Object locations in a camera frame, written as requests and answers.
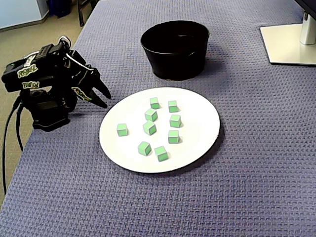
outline small cube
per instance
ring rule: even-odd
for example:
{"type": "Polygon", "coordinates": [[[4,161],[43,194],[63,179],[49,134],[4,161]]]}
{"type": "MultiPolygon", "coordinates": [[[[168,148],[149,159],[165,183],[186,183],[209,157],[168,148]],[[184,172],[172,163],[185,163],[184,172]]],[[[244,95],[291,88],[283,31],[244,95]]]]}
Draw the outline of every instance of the small cube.
{"type": "Polygon", "coordinates": [[[155,110],[160,108],[157,97],[150,98],[150,107],[155,110]]]}
{"type": "Polygon", "coordinates": [[[179,131],[170,130],[168,134],[168,142],[179,143],[180,142],[179,131]]]}
{"type": "Polygon", "coordinates": [[[117,126],[117,132],[120,137],[128,135],[128,129],[126,123],[119,123],[117,126]]]}
{"type": "Polygon", "coordinates": [[[163,146],[155,148],[155,153],[156,153],[159,161],[163,161],[163,160],[168,159],[168,153],[163,146]]]}
{"type": "Polygon", "coordinates": [[[146,120],[150,120],[151,122],[156,121],[158,118],[157,111],[153,109],[148,109],[145,113],[146,120]]]}
{"type": "Polygon", "coordinates": [[[148,154],[150,153],[151,150],[152,150],[152,148],[150,147],[150,144],[148,142],[142,142],[138,146],[139,154],[142,154],[144,156],[148,156],[148,154]]]}
{"type": "Polygon", "coordinates": [[[179,108],[177,106],[177,101],[173,100],[173,101],[169,101],[168,102],[168,106],[169,106],[169,112],[170,113],[174,113],[174,112],[178,112],[179,108]]]}
{"type": "Polygon", "coordinates": [[[150,120],[148,120],[147,123],[143,125],[143,129],[144,129],[144,132],[146,132],[150,136],[153,135],[157,131],[156,125],[150,120]]]}
{"type": "Polygon", "coordinates": [[[181,126],[181,117],[180,117],[180,115],[171,115],[170,127],[180,127],[180,126],[181,126]]]}

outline robot sticker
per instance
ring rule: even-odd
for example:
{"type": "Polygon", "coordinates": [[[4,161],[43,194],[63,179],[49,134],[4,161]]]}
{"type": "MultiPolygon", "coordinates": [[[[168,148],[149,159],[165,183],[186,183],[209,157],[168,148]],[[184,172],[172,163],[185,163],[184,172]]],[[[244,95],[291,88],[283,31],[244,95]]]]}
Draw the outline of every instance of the robot sticker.
{"type": "Polygon", "coordinates": [[[29,67],[31,65],[31,62],[33,61],[33,59],[35,59],[35,54],[30,56],[27,60],[26,63],[23,65],[24,67],[29,67]]]}
{"type": "Polygon", "coordinates": [[[71,87],[71,89],[74,90],[77,96],[80,97],[82,100],[85,100],[85,101],[92,100],[90,97],[86,96],[86,94],[79,87],[73,86],[71,87]]]}
{"type": "Polygon", "coordinates": [[[22,82],[23,89],[38,89],[40,87],[39,81],[22,82]]]}
{"type": "Polygon", "coordinates": [[[38,70],[38,68],[36,67],[36,64],[32,64],[29,67],[26,68],[22,68],[20,70],[18,70],[18,78],[24,78],[27,77],[29,74],[34,73],[38,70]]]}

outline blue textured cloth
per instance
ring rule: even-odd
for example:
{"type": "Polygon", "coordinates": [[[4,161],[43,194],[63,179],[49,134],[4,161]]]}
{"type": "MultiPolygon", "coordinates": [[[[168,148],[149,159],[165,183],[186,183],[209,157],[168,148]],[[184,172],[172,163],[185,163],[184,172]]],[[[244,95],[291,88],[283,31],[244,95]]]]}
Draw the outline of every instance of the blue textured cloth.
{"type": "Polygon", "coordinates": [[[100,1],[75,48],[99,69],[109,108],[143,89],[187,88],[217,108],[219,138],[185,169],[130,172],[100,147],[107,110],[79,102],[70,124],[33,131],[0,236],[315,236],[316,68],[271,65],[259,30],[302,14],[293,0],[100,1]],[[205,70],[182,82],[155,77],[140,44],[175,19],[210,30],[205,70]]]}

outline floor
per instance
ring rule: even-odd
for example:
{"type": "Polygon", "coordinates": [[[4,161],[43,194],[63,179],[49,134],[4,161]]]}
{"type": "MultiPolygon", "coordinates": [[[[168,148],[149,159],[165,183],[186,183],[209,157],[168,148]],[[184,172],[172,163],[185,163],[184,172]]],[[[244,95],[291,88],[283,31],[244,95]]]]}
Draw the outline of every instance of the floor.
{"type": "MultiPolygon", "coordinates": [[[[83,15],[86,19],[91,13],[91,6],[88,4],[83,15]]],[[[42,46],[56,44],[62,35],[68,36],[74,44],[82,30],[79,25],[79,18],[76,5],[73,5],[71,14],[57,18],[48,17],[39,25],[23,27],[10,31],[0,32],[0,76],[2,76],[7,64],[23,58],[30,52],[40,50],[42,46]]],[[[2,149],[4,126],[7,117],[12,109],[12,104],[19,92],[7,93],[4,84],[0,81],[0,147],[2,149]]],[[[16,139],[15,114],[9,124],[6,139],[6,185],[8,187],[15,167],[20,159],[21,151],[16,139]]],[[[29,111],[24,110],[21,115],[20,134],[23,146],[25,146],[33,128],[33,119],[29,111]]],[[[0,169],[0,205],[4,199],[2,184],[2,169],[0,169]]]]}

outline wall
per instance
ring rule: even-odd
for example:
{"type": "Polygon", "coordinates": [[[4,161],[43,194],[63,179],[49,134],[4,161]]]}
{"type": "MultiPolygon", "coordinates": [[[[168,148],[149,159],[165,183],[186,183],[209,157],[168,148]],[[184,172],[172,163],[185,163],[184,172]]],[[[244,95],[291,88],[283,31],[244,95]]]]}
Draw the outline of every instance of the wall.
{"type": "Polygon", "coordinates": [[[41,17],[43,18],[48,12],[48,5],[46,0],[37,0],[39,6],[39,12],[41,17]]]}
{"type": "Polygon", "coordinates": [[[41,19],[37,0],[0,0],[0,29],[41,19]]]}

